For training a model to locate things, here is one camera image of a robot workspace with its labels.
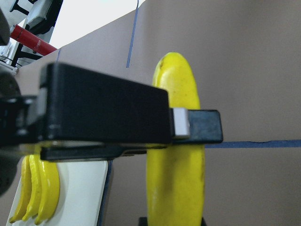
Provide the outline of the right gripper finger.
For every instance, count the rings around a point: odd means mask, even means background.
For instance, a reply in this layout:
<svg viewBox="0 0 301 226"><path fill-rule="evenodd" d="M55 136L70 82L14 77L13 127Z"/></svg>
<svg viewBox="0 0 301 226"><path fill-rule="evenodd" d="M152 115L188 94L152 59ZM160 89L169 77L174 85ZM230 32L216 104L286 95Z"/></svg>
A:
<svg viewBox="0 0 301 226"><path fill-rule="evenodd" d="M223 141L221 115L217 110L171 108L173 144L219 144Z"/></svg>

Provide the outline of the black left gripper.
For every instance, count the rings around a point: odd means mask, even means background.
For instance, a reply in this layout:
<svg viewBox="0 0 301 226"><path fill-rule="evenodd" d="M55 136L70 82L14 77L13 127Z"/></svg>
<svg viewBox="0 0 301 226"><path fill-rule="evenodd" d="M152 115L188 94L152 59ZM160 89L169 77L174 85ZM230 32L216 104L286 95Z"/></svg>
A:
<svg viewBox="0 0 301 226"><path fill-rule="evenodd" d="M172 142L163 89L63 63L46 65L36 96L1 98L0 147L84 142L80 151Z"/></svg>

